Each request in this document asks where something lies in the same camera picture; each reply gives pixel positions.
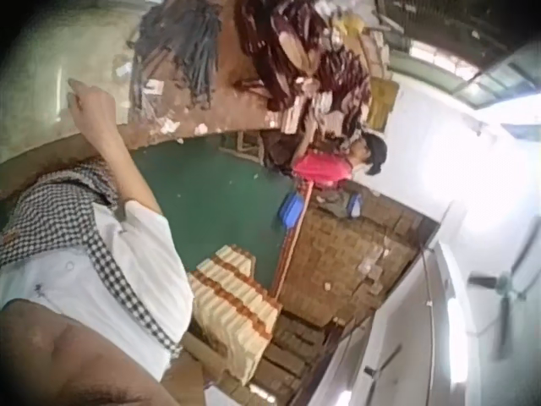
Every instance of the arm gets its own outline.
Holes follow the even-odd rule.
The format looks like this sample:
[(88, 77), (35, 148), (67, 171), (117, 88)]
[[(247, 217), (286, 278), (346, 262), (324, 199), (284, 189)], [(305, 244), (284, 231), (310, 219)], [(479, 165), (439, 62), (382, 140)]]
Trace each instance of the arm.
[(297, 150), (295, 150), (295, 153), (293, 154), (293, 158), (291, 161), (292, 167), (294, 167), (295, 164), (297, 164), (297, 162), (300, 161), (306, 155), (306, 151), (308, 150), (309, 145), (312, 143), (312, 140), (314, 139), (315, 130), (318, 128), (318, 124), (317, 124), (317, 121), (315, 120), (314, 112), (312, 110), (309, 111), (308, 117), (306, 117), (305, 123), (306, 125), (305, 125), (303, 140), (298, 145)]
[(75, 125), (111, 169), (121, 199), (136, 200), (161, 214), (154, 194), (118, 133), (114, 98), (102, 89), (89, 87), (78, 80), (68, 82), (74, 90), (68, 94), (68, 105)]

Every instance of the finger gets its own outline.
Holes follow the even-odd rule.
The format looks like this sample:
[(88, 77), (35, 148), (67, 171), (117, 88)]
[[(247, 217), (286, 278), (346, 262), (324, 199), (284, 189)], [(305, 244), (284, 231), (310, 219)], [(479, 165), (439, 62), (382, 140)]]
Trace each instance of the finger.
[(68, 93), (68, 107), (73, 118), (77, 118), (81, 114), (79, 101), (74, 93)]
[(80, 80), (76, 80), (76, 79), (72, 79), (72, 78), (69, 78), (68, 79), (68, 85), (74, 90), (74, 92), (78, 95), (82, 95), (83, 93), (85, 93), (86, 91), (89, 90), (89, 86), (87, 86), (86, 84), (84, 84), (83, 82), (81, 82)]

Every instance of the hand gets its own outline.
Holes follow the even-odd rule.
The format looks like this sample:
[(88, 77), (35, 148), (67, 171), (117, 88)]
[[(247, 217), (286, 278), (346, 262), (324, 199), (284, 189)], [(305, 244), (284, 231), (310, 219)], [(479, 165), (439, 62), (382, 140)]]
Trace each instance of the hand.
[(69, 79), (68, 84), (74, 91), (68, 93), (69, 111), (81, 134), (102, 155), (123, 146), (117, 130), (115, 99), (103, 89), (75, 79)]
[(318, 129), (318, 122), (315, 119), (315, 112), (312, 108), (306, 113), (304, 119), (304, 136), (310, 138), (310, 142), (314, 138), (315, 130)]

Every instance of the green floor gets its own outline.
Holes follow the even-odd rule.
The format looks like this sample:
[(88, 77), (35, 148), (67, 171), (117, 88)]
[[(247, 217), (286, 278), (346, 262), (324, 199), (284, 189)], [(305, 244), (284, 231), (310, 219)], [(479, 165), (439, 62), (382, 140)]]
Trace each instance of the green floor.
[(212, 141), (166, 142), (137, 150), (134, 160), (188, 271), (224, 244), (237, 244), (255, 255), (255, 279), (269, 288), (285, 236), (276, 214), (292, 180), (219, 152)]

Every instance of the black and white checkered cloth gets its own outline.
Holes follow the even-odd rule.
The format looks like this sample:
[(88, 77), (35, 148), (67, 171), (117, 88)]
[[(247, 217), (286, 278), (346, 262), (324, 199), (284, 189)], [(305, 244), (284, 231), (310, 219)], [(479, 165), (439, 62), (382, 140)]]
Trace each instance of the black and white checkered cloth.
[(117, 193), (102, 161), (41, 177), (19, 197), (3, 230), (0, 269), (41, 252), (84, 247), (109, 293), (176, 358), (180, 346), (137, 297), (101, 239), (92, 203), (117, 207)]

